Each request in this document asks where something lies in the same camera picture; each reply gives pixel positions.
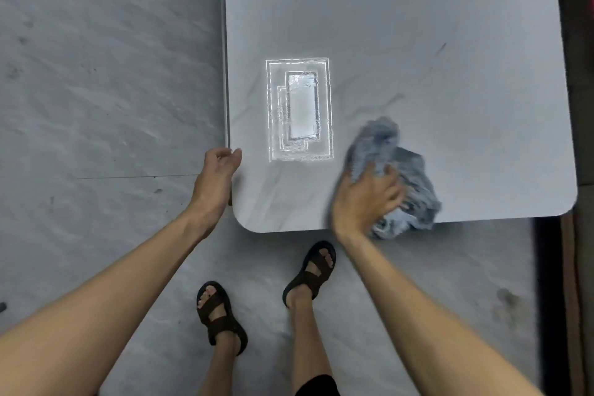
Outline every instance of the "white table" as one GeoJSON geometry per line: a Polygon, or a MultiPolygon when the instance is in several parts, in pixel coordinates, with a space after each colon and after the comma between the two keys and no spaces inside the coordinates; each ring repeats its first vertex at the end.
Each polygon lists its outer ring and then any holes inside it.
{"type": "Polygon", "coordinates": [[[345,152],[381,115],[400,125],[403,147],[425,156],[440,222],[573,205],[557,0],[225,8],[228,140],[243,149],[233,209],[249,230],[325,228],[345,152]]]}

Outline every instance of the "person's left arm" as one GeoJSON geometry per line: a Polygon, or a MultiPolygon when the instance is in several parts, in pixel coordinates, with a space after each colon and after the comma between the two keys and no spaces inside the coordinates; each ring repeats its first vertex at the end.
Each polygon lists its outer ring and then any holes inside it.
{"type": "Polygon", "coordinates": [[[241,150],[212,149],[188,208],[152,238],[0,337],[0,395],[93,395],[161,291],[213,230],[241,150]]]}

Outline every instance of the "leg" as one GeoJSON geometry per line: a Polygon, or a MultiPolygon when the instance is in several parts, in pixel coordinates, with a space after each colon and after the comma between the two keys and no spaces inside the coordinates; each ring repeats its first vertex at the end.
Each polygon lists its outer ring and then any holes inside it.
{"type": "MultiPolygon", "coordinates": [[[[206,287],[198,302],[198,308],[201,308],[215,292],[214,287],[206,287]]],[[[209,318],[213,321],[221,316],[225,316],[225,307],[222,304],[213,310],[209,318]]],[[[231,396],[233,366],[239,352],[240,341],[237,335],[229,331],[220,332],[216,336],[216,341],[213,358],[198,392],[199,396],[231,396]]]]}
{"type": "MultiPolygon", "coordinates": [[[[320,250],[330,267],[334,266],[328,251],[320,250]]],[[[309,263],[307,271],[320,274],[313,263],[309,263]]],[[[330,362],[324,350],[311,300],[311,290],[306,285],[293,288],[287,295],[287,305],[291,311],[295,346],[293,348],[292,394],[311,379],[320,375],[332,375],[330,362]]]]}

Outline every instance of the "black sandal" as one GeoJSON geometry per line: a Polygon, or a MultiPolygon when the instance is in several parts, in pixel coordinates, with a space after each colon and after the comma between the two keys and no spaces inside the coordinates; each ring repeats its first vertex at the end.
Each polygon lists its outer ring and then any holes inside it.
{"type": "Polygon", "coordinates": [[[206,282],[200,287],[198,290],[198,296],[196,297],[196,309],[198,310],[200,321],[207,327],[209,331],[209,342],[212,346],[217,343],[216,336],[218,333],[229,331],[236,334],[239,337],[239,341],[241,342],[241,348],[239,349],[237,355],[240,355],[245,350],[245,347],[248,346],[248,334],[245,333],[243,327],[233,316],[229,296],[218,282],[206,282]],[[215,293],[207,299],[201,308],[198,308],[200,296],[204,294],[204,291],[206,291],[206,287],[208,286],[215,287],[217,291],[215,291],[215,293]],[[221,304],[223,304],[225,307],[226,315],[211,321],[209,319],[209,315],[221,304]]]}
{"type": "Polygon", "coordinates": [[[334,268],[336,267],[336,250],[334,250],[334,246],[328,241],[319,241],[315,243],[312,248],[308,251],[307,255],[305,256],[305,260],[303,260],[303,265],[301,265],[301,271],[287,287],[285,291],[283,291],[283,302],[287,305],[287,295],[289,291],[291,291],[294,287],[298,287],[299,285],[305,284],[311,290],[311,298],[315,299],[320,291],[320,287],[328,278],[334,268]],[[330,267],[328,262],[320,253],[320,249],[327,249],[330,257],[332,258],[333,266],[330,267]],[[314,265],[318,267],[320,270],[320,275],[316,275],[312,272],[306,271],[307,265],[309,262],[312,262],[314,265]]]}

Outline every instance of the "cleaning rag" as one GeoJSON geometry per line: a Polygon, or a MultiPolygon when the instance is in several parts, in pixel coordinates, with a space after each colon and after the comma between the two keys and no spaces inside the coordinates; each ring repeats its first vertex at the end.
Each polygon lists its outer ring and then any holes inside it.
{"type": "Polygon", "coordinates": [[[390,118],[368,122],[349,149],[347,164],[356,182],[367,164],[375,163],[375,174],[383,175],[386,164],[397,168],[408,187],[404,203],[375,223],[372,233],[385,240],[410,227],[430,229],[441,210],[433,184],[425,174],[425,160],[418,153],[398,147],[400,131],[390,118]]]}

